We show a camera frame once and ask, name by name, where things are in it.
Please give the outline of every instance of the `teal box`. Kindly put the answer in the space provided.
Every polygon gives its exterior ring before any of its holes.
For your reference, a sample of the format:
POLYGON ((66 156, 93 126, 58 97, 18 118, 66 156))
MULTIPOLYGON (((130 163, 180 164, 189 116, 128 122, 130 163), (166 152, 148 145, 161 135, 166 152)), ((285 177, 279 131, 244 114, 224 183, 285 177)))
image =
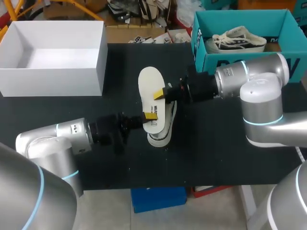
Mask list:
POLYGON ((307 25, 307 0, 297 0, 293 16, 299 26, 307 25))
POLYGON ((235 1, 236 0, 201 0, 201 4, 206 10, 218 10, 235 1))
POLYGON ((192 52, 197 72, 214 74, 218 66, 249 60, 274 52, 241 54, 208 54, 204 42, 212 35, 245 26, 251 33, 269 43, 278 42, 287 59, 290 82, 300 82, 307 69, 307 38, 288 10, 198 11, 194 17, 192 52))

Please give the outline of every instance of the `white box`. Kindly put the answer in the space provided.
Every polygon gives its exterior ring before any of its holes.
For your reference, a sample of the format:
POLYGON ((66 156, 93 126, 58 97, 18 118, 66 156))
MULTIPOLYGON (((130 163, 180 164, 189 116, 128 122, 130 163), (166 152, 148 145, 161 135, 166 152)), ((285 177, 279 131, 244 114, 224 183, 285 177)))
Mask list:
POLYGON ((0 92, 101 96, 106 58, 104 22, 12 22, 0 43, 0 92))

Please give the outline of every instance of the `white insole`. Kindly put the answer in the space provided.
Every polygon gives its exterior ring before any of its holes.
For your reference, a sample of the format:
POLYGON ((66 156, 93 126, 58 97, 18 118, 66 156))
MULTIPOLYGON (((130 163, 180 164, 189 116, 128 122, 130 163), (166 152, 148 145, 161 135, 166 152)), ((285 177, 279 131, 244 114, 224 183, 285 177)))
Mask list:
POLYGON ((157 113, 158 120, 143 124, 147 133, 160 133, 165 125, 165 99, 154 100, 154 93, 165 87, 161 73, 154 67, 142 69, 139 75, 139 91, 143 112, 157 113))

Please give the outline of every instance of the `black table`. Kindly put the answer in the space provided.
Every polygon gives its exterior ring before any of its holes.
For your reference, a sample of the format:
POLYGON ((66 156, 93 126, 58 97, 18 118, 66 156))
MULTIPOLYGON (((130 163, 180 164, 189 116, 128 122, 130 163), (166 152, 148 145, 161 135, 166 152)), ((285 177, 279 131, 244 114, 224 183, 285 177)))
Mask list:
MULTIPOLYGON (((109 44, 102 97, 0 98, 0 142, 15 148, 24 131, 81 117, 142 111, 138 76, 147 66, 175 84, 193 64, 190 44, 109 44)), ((307 109, 300 83, 283 89, 285 112, 307 109)), ((85 190, 154 186, 275 184, 300 164, 293 147, 257 148, 245 138, 238 98, 178 103, 172 139, 152 147, 143 130, 132 131, 125 154, 94 146, 76 156, 85 190)))

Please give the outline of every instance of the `white sneaker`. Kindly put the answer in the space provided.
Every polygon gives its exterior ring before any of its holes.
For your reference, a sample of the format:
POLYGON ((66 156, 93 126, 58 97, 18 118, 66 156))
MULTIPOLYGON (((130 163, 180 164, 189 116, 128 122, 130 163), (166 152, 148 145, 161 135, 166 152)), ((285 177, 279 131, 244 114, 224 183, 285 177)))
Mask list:
POLYGON ((165 126, 164 129, 157 134, 147 133, 148 142, 154 147, 164 147, 172 137, 173 121, 177 111, 177 101, 165 105, 165 126))
POLYGON ((213 35, 205 42, 208 54, 260 53, 267 40, 251 34, 244 26, 226 31, 222 35, 213 35))

